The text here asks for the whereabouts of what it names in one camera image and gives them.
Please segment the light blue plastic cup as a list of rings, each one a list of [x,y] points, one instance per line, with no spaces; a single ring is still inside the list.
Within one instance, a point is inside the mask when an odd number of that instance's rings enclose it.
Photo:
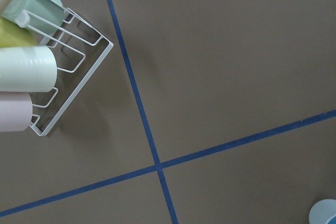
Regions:
[[[310,224],[335,223],[335,199],[324,199],[315,203],[309,211]]]

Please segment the pale cream cup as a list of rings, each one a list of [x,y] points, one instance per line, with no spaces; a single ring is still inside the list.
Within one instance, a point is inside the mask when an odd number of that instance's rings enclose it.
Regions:
[[[48,47],[1,48],[1,91],[49,92],[56,80],[56,60]]]

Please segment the mint green cup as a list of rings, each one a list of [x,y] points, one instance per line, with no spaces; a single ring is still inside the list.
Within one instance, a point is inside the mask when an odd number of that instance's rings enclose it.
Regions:
[[[1,16],[14,22],[22,10],[31,12],[56,26],[61,26],[66,17],[61,0],[12,0]]]

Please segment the pink cup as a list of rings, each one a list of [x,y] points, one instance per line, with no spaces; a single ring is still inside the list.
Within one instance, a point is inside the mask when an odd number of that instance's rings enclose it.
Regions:
[[[33,115],[29,93],[1,92],[1,132],[19,132],[28,128]]]

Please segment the yellow green cup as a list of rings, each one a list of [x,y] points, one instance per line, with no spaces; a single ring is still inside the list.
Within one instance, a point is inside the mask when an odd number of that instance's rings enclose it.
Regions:
[[[37,46],[34,35],[1,17],[1,48]]]

